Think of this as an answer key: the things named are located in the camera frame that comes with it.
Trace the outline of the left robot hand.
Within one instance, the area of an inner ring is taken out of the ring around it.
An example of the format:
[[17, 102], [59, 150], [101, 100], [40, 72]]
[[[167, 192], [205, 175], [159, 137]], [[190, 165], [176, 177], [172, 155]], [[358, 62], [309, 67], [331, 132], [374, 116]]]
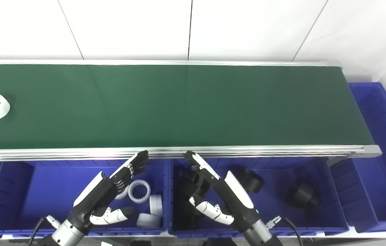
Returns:
[[95, 225], [115, 224], [134, 217], [137, 213], [134, 207], [111, 209], [110, 204], [136, 175], [146, 171], [148, 161], [148, 150], [144, 150], [126, 160], [109, 177], [99, 172], [74, 201], [65, 221], [66, 228], [87, 235]]

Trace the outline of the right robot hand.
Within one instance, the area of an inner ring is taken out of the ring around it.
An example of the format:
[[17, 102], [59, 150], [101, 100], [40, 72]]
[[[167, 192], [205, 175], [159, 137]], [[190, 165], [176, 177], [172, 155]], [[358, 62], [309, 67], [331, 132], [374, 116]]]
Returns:
[[199, 174], [214, 188], [224, 206], [213, 205], [198, 194], [192, 194], [189, 203], [213, 221], [230, 225], [240, 233], [253, 230], [260, 216], [232, 171], [222, 178], [199, 154], [188, 150], [183, 156], [199, 168]]

